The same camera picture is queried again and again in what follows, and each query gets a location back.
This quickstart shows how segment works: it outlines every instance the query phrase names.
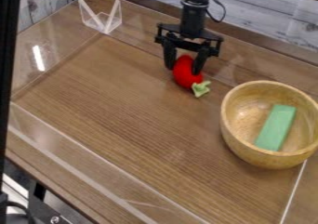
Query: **red strawberry toy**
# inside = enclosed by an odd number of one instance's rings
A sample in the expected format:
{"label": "red strawberry toy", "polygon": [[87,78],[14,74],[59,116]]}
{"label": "red strawberry toy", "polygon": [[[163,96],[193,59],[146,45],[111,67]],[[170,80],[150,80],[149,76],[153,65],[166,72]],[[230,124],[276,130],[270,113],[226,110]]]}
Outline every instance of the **red strawberry toy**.
{"label": "red strawberry toy", "polygon": [[199,98],[202,95],[210,92],[207,87],[211,83],[203,81],[203,74],[193,74],[193,62],[194,59],[189,55],[183,55],[178,58],[174,65],[174,79],[179,86],[186,89],[193,89],[195,97]]}

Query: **green sponge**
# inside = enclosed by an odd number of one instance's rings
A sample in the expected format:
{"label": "green sponge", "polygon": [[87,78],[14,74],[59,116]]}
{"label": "green sponge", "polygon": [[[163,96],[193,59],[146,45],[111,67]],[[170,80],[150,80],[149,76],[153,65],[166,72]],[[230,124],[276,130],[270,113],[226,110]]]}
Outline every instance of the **green sponge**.
{"label": "green sponge", "polygon": [[274,105],[258,135],[256,145],[269,151],[280,151],[292,130],[297,109],[286,105]]}

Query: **black cable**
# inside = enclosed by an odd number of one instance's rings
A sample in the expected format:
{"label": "black cable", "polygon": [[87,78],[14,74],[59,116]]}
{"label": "black cable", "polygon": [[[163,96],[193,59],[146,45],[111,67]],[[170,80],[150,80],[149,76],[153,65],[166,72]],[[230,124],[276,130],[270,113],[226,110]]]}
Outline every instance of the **black cable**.
{"label": "black cable", "polygon": [[219,20],[215,19],[215,17],[210,13],[209,9],[206,10],[206,13],[207,13],[209,17],[211,18],[211,20],[214,20],[217,23],[221,23],[223,21],[223,19],[225,19],[225,16],[226,16],[226,7],[225,7],[225,5],[222,4],[222,2],[219,0],[214,0],[214,2],[223,8],[223,16],[222,16],[222,18]]}
{"label": "black cable", "polygon": [[34,216],[31,215],[28,209],[19,203],[15,203],[12,201],[8,201],[8,206],[14,206],[14,207],[18,207],[20,208],[22,210],[26,211],[26,214],[27,214],[27,220],[28,220],[28,224],[36,224],[35,223],[35,219],[34,219]]}

